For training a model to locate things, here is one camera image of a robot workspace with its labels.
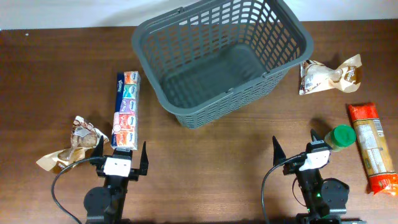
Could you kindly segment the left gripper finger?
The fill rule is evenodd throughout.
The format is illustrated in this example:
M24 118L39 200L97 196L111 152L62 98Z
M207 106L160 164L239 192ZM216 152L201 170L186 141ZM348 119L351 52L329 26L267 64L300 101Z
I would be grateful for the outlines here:
M142 146L141 160L139 164L140 175L147 175L148 168L149 168L149 160L147 157L146 142L144 141Z
M104 147L104 137L100 137L99 143L94 148L93 152L91 153L91 158L102 158L103 157L103 147Z

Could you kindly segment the green lid spice jar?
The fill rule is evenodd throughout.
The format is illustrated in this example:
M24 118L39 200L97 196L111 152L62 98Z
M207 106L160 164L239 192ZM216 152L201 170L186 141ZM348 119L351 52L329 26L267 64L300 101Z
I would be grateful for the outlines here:
M332 151L339 152L355 143L356 133L351 126L342 124L327 133L324 141Z

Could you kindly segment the orange pasta packet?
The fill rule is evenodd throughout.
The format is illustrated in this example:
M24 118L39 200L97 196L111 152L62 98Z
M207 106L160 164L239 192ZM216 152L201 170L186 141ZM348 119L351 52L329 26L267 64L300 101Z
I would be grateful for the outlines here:
M349 105L348 110L371 192L396 196L397 172L392 163L376 105Z

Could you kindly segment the grey plastic shopping basket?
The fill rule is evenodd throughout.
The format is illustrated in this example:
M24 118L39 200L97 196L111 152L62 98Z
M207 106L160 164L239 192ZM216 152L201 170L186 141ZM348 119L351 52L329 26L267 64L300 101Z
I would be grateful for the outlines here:
M313 53L281 0L209 0L149 19L132 47L159 103L199 128L268 95Z

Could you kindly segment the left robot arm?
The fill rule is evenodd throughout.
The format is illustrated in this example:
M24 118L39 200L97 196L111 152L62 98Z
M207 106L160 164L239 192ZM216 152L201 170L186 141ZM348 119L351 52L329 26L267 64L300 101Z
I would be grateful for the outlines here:
M90 157L90 164L96 167L98 177L104 178L102 187L95 187L85 195L83 205L87 211L87 223L131 223L123 218L128 183L137 182L147 175L149 160L146 143L142 146L139 168L132 168L132 151L115 149L112 155L104 155L104 138L100 138Z

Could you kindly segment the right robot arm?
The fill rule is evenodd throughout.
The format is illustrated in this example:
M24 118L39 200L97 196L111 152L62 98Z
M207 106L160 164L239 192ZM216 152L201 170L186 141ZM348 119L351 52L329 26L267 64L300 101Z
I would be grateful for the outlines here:
M320 169L329 163L331 147L315 130L310 134L312 141L305 151L290 158L286 157L277 138L272 137L274 158L271 170L282 167L284 175L295 175L307 209L307 213L296 215L295 223L364 223L363 220L341 217L347 212L349 186L336 178L322 178Z

